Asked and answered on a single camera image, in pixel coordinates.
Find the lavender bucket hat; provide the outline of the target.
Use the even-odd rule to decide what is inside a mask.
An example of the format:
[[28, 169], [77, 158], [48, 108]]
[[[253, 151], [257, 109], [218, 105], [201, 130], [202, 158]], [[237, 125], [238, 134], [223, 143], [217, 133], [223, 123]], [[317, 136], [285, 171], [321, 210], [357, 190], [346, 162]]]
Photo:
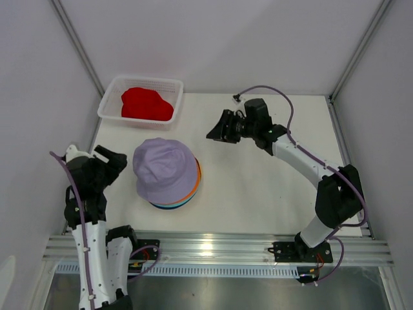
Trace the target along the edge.
[[197, 181], [196, 157], [174, 139], [146, 139], [134, 151], [132, 168], [138, 195], [154, 204], [178, 202]]

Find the orange bucket hat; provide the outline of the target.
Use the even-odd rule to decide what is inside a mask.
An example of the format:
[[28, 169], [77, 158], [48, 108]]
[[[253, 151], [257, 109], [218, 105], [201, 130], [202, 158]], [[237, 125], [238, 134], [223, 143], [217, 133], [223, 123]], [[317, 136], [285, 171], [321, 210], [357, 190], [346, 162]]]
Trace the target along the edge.
[[188, 203], [196, 195], [196, 193], [198, 191], [198, 188], [201, 184], [201, 180], [202, 180], [201, 166], [200, 166], [198, 160], [196, 160], [196, 164], [197, 164], [197, 181], [196, 181], [196, 184], [195, 184], [194, 188], [192, 189], [192, 191], [185, 198], [183, 198], [183, 199], [181, 199], [181, 200], [179, 200], [179, 201], [177, 201], [173, 204], [168, 205], [167, 209], [177, 209], [177, 208], [183, 206], [184, 204]]

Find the red bucket hat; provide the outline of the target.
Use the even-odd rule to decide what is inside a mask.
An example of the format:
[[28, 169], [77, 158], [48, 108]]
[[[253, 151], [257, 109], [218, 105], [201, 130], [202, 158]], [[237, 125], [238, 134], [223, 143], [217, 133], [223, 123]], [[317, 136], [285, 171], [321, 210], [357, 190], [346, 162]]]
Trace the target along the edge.
[[174, 113], [172, 105], [155, 90], [130, 88], [122, 94], [121, 100], [121, 116], [124, 118], [168, 121]]

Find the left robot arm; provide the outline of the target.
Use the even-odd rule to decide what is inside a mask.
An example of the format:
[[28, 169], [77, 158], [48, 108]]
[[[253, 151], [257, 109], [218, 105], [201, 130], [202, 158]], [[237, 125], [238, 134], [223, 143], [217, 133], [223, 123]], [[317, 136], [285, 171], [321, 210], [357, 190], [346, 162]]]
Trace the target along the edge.
[[80, 309], [132, 309], [127, 293], [129, 259], [139, 251], [131, 226], [106, 228], [105, 189], [127, 166], [124, 154], [97, 146], [95, 154], [70, 145], [62, 157], [70, 185], [64, 216], [77, 249]]

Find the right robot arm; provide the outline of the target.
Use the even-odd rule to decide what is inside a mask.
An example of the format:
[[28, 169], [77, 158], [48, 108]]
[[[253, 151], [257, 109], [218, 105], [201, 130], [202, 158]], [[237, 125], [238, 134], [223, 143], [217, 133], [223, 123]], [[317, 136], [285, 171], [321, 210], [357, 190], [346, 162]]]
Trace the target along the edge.
[[224, 110], [206, 138], [233, 144], [251, 138], [259, 149], [289, 164], [316, 188], [316, 215], [294, 238], [294, 253], [300, 260], [314, 257], [317, 248], [365, 206], [358, 170], [333, 165], [305, 150], [286, 127], [272, 122], [261, 98], [246, 101], [244, 111]]

